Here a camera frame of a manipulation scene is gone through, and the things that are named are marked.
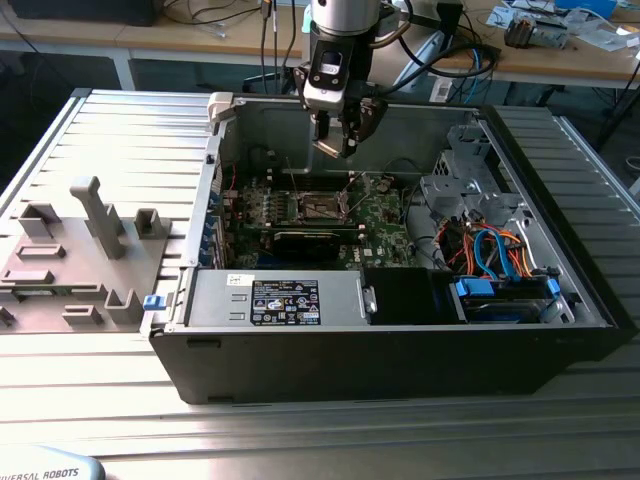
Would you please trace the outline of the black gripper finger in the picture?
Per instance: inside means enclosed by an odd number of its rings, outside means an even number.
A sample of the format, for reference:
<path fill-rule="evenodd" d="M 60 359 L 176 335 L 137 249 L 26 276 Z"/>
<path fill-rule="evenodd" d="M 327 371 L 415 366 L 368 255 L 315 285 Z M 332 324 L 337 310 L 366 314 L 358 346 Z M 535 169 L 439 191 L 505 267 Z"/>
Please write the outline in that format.
<path fill-rule="evenodd" d="M 388 103 L 377 97 L 362 98 L 345 105 L 341 112 L 343 158 L 353 155 L 357 146 L 376 131 L 387 109 Z"/>
<path fill-rule="evenodd" d="M 293 69 L 295 86 L 302 108 L 310 115 L 318 145 L 329 135 L 330 115 L 334 109 L 334 78 L 327 72 L 305 66 Z"/>

